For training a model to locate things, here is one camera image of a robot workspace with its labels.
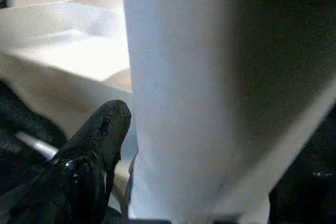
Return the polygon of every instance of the finger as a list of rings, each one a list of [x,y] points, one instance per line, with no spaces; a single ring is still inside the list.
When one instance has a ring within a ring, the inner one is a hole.
[[[63,150],[82,146],[88,151],[102,154],[106,164],[112,164],[120,151],[131,123],[131,112],[126,103],[112,100],[103,104],[67,141]]]

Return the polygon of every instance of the black fabric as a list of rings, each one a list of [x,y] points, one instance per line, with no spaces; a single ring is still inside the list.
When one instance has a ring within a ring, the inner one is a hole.
[[[67,139],[58,126],[30,110],[6,82],[0,81],[0,200],[7,191],[39,175],[45,164],[39,152],[16,138],[18,132],[58,148]]]

